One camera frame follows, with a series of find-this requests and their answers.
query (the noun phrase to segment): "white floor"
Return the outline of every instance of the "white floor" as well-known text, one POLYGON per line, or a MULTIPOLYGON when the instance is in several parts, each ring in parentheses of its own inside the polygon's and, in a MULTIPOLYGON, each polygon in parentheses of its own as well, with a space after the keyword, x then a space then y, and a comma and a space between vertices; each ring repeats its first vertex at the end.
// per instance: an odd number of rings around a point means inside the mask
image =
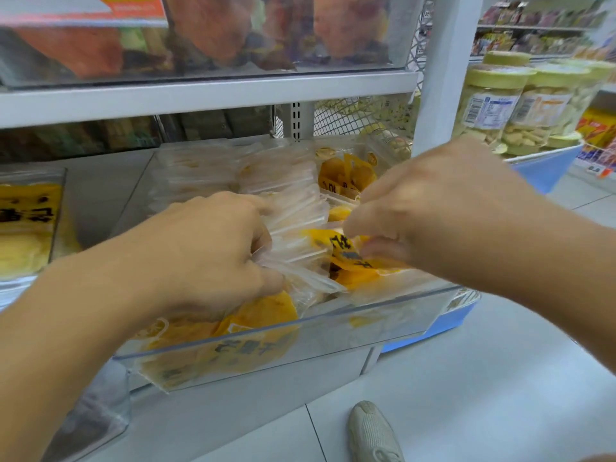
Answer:
MULTIPOLYGON (((616 227, 616 195, 566 176, 550 197, 616 227)), ((345 423, 372 400, 405 458, 574 462, 616 452, 616 378, 534 313, 485 295, 465 324, 382 356, 360 379, 195 462, 346 462, 345 423)))

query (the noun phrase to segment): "price tag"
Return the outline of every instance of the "price tag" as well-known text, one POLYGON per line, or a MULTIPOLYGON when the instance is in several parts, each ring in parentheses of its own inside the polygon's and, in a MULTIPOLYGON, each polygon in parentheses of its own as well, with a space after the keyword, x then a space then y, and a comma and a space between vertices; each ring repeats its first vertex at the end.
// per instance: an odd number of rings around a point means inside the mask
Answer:
POLYGON ((607 177, 610 173, 612 173, 611 169, 606 168, 604 165, 599 164, 590 164, 586 171, 590 174, 593 174, 598 179, 603 179, 607 177))
POLYGON ((0 25, 168 27, 162 0, 2 0, 0 25))

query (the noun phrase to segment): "jar lid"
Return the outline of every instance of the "jar lid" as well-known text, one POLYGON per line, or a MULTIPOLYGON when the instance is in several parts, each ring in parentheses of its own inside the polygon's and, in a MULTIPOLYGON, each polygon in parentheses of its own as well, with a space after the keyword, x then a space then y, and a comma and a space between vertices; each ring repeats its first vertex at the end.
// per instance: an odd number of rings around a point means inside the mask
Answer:
POLYGON ((532 68, 477 64, 466 71, 465 83, 491 89, 522 89, 534 74, 532 68))
POLYGON ((539 87, 575 87, 590 74, 588 68, 569 64, 541 63, 533 66, 536 74, 528 80, 528 84, 539 87))
POLYGON ((603 81, 610 73, 616 68, 616 63, 610 63, 609 61, 598 60, 584 60, 582 58, 564 58, 554 60, 554 63, 570 64, 577 68, 588 68, 590 73, 589 79, 596 79, 597 81, 603 81))
POLYGON ((531 58, 530 53, 524 52, 501 52, 491 50, 483 56, 484 64, 502 64, 506 66, 526 66, 531 58))
POLYGON ((577 146, 581 143, 582 135, 577 131, 573 131, 566 135, 552 135, 548 138, 547 147, 554 149, 562 149, 563 147, 577 146))

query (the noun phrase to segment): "sneaker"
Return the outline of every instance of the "sneaker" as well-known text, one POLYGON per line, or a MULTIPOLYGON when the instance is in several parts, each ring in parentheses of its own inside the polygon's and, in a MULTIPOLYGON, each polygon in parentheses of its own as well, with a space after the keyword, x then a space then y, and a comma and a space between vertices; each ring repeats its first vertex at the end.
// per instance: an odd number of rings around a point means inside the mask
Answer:
POLYGON ((353 462, 404 462, 394 430, 372 402, 355 404, 347 427, 353 462))

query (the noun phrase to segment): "gray sneaker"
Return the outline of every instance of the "gray sneaker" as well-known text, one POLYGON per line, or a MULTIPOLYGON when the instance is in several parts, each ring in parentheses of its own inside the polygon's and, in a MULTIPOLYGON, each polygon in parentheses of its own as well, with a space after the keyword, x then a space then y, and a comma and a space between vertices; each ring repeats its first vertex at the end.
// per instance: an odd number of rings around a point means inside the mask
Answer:
POLYGON ((353 462, 404 462, 394 430, 372 402, 355 404, 347 427, 353 462))

